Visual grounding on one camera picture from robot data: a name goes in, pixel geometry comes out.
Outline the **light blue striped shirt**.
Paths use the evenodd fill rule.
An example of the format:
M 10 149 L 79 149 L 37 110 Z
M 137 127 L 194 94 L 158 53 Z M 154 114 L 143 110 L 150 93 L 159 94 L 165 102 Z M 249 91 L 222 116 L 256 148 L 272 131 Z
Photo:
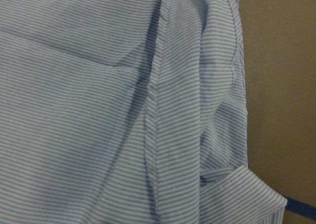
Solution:
M 247 165 L 239 0 L 0 0 L 3 224 L 279 224 Z

